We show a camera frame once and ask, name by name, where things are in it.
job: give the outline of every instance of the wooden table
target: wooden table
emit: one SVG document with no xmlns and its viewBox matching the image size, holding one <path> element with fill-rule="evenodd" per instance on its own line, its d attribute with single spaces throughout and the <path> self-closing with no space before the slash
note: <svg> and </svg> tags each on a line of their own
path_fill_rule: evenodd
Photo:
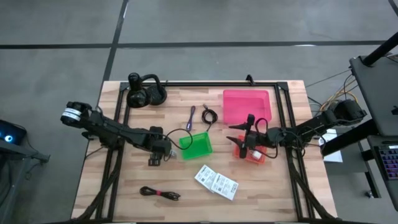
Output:
<svg viewBox="0 0 398 224">
<path fill-rule="evenodd" d="M 296 123 L 300 124 L 312 118 L 304 82 L 288 81 L 288 84 Z M 228 87 L 228 89 L 248 88 L 269 92 L 272 111 L 269 127 L 280 126 L 273 88 Z M 164 104 L 130 110 L 130 127 L 149 129 L 150 126 L 161 126 L 165 133 L 175 128 L 185 128 L 192 105 L 197 107 L 193 117 L 192 134 L 204 132 L 208 127 L 201 121 L 202 104 L 205 103 L 213 109 L 218 114 L 219 120 L 209 131 L 214 150 L 209 156 L 183 161 L 180 151 L 177 150 L 177 159 L 162 161 L 160 167 L 148 167 L 149 153 L 126 144 L 114 212 L 115 222 L 297 221 L 285 149 L 280 147 L 278 157 L 267 158 L 263 165 L 249 163 L 232 156 L 235 145 L 225 137 L 237 136 L 243 134 L 243 131 L 229 129 L 223 124 L 222 93 L 224 89 L 225 87 L 167 87 L 168 97 Z M 118 91 L 119 82 L 104 83 L 99 106 L 103 109 L 105 116 L 113 118 Z M 288 118 L 285 101 L 282 101 L 285 117 Z M 121 119 L 125 106 L 126 101 L 123 100 Z M 290 126 L 289 119 L 286 120 L 287 126 Z M 170 137 L 178 142 L 180 137 L 186 135 L 183 131 L 177 131 Z M 99 146 L 99 142 L 91 142 L 87 153 Z M 328 212 L 336 216 L 320 149 L 310 146 L 306 148 L 306 151 L 304 161 L 310 188 Z M 106 150 L 104 149 L 85 161 L 72 217 L 79 216 L 98 193 L 105 158 Z M 233 201 L 209 192 L 194 179 L 203 164 L 239 183 Z M 143 197 L 139 194 L 139 189 L 145 185 L 161 191 L 174 191 L 181 195 L 180 201 L 174 202 L 158 196 Z M 302 193 L 300 198 L 303 211 L 305 211 Z"/>
</svg>

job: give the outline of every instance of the gray floor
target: gray floor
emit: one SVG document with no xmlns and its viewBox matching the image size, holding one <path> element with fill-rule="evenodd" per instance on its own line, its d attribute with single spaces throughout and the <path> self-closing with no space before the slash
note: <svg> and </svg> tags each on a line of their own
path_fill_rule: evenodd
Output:
<svg viewBox="0 0 398 224">
<path fill-rule="evenodd" d="M 0 0 L 1 44 L 111 43 L 122 0 Z M 119 42 L 385 40 L 398 31 L 387 1 L 130 0 Z M 309 84 L 348 69 L 376 46 L 119 49 L 110 80 L 131 72 L 168 80 L 301 79 Z M 13 223 L 69 218 L 87 141 L 61 124 L 67 101 L 95 105 L 109 49 L 0 50 L 0 119 L 25 126 L 51 154 L 19 193 Z M 346 76 L 307 89 L 325 101 Z M 360 105 L 366 108 L 358 89 Z M 329 179 L 339 217 L 395 223 L 398 213 L 377 169 L 381 199 L 369 200 L 364 175 Z"/>
</svg>

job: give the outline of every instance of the black desk lamp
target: black desk lamp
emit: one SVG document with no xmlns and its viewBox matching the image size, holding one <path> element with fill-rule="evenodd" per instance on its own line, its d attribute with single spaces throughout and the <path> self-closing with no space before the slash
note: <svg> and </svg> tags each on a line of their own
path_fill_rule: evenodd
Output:
<svg viewBox="0 0 398 224">
<path fill-rule="evenodd" d="M 142 82 L 153 78 L 156 85 L 151 85 L 148 88 L 142 87 Z M 167 92 L 164 87 L 160 85 L 157 75 L 149 74 L 140 77 L 137 73 L 129 75 L 130 91 L 127 94 L 127 105 L 131 108 L 142 108 L 150 105 L 161 105 L 167 98 Z"/>
</svg>

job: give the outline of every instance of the white card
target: white card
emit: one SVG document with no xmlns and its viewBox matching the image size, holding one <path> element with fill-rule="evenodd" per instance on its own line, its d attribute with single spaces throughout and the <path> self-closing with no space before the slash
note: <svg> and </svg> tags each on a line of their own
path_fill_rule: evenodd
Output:
<svg viewBox="0 0 398 224">
<path fill-rule="evenodd" d="M 217 174 L 215 181 L 213 182 L 213 185 L 211 186 L 211 189 L 219 193 L 220 195 L 233 200 L 236 190 L 238 189 L 238 183 L 221 175 Z"/>
<path fill-rule="evenodd" d="M 211 190 L 211 186 L 213 185 L 214 179 L 216 178 L 217 173 L 210 169 L 208 166 L 203 165 L 203 167 L 199 170 L 195 179 L 199 181 L 203 186 L 209 189 L 212 193 L 214 191 Z"/>
</svg>

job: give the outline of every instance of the label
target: label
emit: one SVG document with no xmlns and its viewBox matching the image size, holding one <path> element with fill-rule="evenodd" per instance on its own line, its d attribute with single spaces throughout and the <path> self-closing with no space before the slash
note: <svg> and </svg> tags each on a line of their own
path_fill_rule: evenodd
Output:
<svg viewBox="0 0 398 224">
<path fill-rule="evenodd" d="M 217 174 L 213 185 L 211 186 L 211 190 L 230 199 L 233 200 L 236 190 L 238 189 L 238 183 L 221 175 Z"/>
<path fill-rule="evenodd" d="M 72 118 L 72 119 L 75 119 L 75 120 L 77 120 L 77 121 L 80 121 L 80 117 L 77 116 L 77 115 L 74 115 L 74 114 L 72 114 L 72 113 L 63 112 L 63 113 L 62 113 L 62 116 L 67 116 L 67 117 L 69 117 L 69 118 Z"/>
<path fill-rule="evenodd" d="M 65 109 L 65 112 L 73 113 L 73 114 L 75 114 L 75 115 L 77 115 L 77 116 L 80 116 L 80 115 L 81 115 L 81 112 L 80 112 L 80 111 L 75 110 L 75 109 L 72 109 L 72 108 L 66 108 L 66 109 Z"/>
<path fill-rule="evenodd" d="M 203 165 L 197 175 L 195 176 L 195 180 L 205 186 L 208 190 L 214 193 L 211 190 L 211 186 L 213 185 L 214 179 L 216 178 L 217 173 L 210 169 L 208 166 Z"/>
</svg>

